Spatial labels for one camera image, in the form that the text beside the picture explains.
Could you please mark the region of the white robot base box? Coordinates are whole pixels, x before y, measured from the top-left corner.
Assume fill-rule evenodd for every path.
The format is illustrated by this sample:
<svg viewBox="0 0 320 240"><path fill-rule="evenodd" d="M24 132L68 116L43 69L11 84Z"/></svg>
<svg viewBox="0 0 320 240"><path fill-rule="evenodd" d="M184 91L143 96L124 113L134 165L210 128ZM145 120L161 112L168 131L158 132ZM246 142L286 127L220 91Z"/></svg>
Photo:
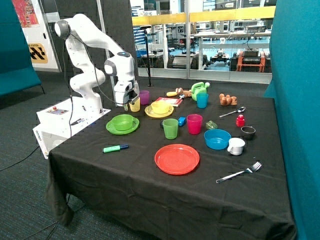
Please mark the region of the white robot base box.
<svg viewBox="0 0 320 240"><path fill-rule="evenodd" d="M38 111L40 124L33 133L45 159L49 152L90 124L110 112L106 108L88 105L83 97L73 96Z"/></svg>

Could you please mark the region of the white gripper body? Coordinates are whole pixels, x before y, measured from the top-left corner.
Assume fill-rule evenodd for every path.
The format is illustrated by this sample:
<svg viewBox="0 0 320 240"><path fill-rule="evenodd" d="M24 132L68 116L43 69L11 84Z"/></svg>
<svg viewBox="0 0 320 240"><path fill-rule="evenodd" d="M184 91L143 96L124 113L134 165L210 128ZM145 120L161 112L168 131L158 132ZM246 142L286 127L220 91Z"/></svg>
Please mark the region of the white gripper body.
<svg viewBox="0 0 320 240"><path fill-rule="evenodd" d="M114 97L117 105L126 105L139 97L140 88L136 80L118 81L114 86Z"/></svg>

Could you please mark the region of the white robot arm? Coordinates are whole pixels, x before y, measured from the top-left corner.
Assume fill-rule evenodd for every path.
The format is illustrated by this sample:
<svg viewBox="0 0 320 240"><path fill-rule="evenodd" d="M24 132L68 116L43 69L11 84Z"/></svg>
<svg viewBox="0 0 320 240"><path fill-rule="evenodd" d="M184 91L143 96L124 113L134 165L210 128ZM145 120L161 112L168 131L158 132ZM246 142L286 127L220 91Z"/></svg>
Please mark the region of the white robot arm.
<svg viewBox="0 0 320 240"><path fill-rule="evenodd" d="M81 95L87 111L95 114L103 111L101 96L94 88L100 87L107 76L117 78L113 88L117 106L136 103L140 89L135 78L135 60L130 53L82 13L58 20L54 30L64 39L71 64L81 71L70 79L70 87Z"/></svg>

